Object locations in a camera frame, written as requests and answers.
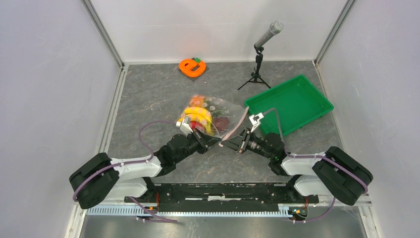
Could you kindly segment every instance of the green plastic bin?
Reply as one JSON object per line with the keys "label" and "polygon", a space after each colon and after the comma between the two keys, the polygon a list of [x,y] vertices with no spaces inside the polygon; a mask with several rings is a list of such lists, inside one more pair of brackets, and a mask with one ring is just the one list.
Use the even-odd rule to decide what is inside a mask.
{"label": "green plastic bin", "polygon": [[[334,106],[304,75],[296,76],[247,99],[245,106],[249,107],[251,115],[276,108],[283,135],[299,129],[334,109]],[[264,135],[270,132],[279,133],[274,112],[261,119],[260,130]]]}

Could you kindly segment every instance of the white wall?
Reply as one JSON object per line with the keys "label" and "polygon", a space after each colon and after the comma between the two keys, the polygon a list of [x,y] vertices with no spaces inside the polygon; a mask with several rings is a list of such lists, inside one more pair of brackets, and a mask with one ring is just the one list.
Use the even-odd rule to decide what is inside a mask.
{"label": "white wall", "polygon": [[59,238],[118,78],[79,0],[0,6],[0,237]]}
{"label": "white wall", "polygon": [[267,60],[313,60],[346,0],[92,0],[125,62],[255,60],[270,23],[284,30]]}
{"label": "white wall", "polygon": [[373,174],[384,237],[420,232],[420,2],[357,1],[320,63],[347,152]]}

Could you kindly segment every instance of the microphone stand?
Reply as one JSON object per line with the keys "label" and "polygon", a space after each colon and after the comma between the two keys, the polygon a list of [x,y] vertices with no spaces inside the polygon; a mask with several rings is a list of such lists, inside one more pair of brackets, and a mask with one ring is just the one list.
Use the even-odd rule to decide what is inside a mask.
{"label": "microphone stand", "polygon": [[243,86],[245,86],[247,83],[263,83],[263,84],[265,84],[265,85],[267,85],[267,87],[268,88],[271,88],[262,78],[261,78],[261,76],[260,76],[260,68],[261,68],[261,63],[262,63],[262,61],[263,61],[263,54],[262,54],[262,52],[263,52],[263,50],[264,50],[264,47],[259,47],[259,48],[257,48],[255,45],[254,45],[254,49],[255,49],[255,52],[257,52],[257,56],[255,56],[255,62],[257,63],[257,69],[255,69],[254,68],[254,71],[255,72],[252,72],[251,73],[251,77],[252,78],[250,78],[248,81],[246,81],[242,86],[240,86],[239,88],[238,88],[238,90],[240,90]]}

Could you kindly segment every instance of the marble tile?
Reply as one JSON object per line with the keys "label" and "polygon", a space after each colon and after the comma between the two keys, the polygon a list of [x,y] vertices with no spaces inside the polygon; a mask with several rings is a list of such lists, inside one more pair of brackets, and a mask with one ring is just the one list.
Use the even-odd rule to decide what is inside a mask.
{"label": "marble tile", "polygon": [[[208,63],[209,70],[192,82],[178,71],[177,64],[131,65],[128,68],[108,154],[114,158],[134,158],[149,152],[139,142],[139,129],[155,120],[175,121],[193,94],[219,97],[243,106],[246,99],[267,89],[263,84],[248,83],[254,62]],[[321,92],[322,85],[310,61],[268,61],[260,70],[262,78],[275,86],[299,74],[305,75]],[[170,124],[155,124],[142,133],[155,150],[180,133]],[[303,126],[286,136],[292,152],[317,153],[340,146],[331,114]],[[287,181],[275,175],[268,159],[251,152],[243,155],[215,146],[204,155],[198,153],[177,165],[170,174],[154,182],[257,182]]]}

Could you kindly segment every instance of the orange plastic toy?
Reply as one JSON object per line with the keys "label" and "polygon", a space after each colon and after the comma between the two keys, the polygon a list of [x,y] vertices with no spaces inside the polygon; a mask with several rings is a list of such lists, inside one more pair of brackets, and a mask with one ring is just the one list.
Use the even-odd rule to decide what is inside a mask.
{"label": "orange plastic toy", "polygon": [[196,78],[205,72],[206,63],[199,58],[184,59],[179,63],[179,69],[187,77]]}

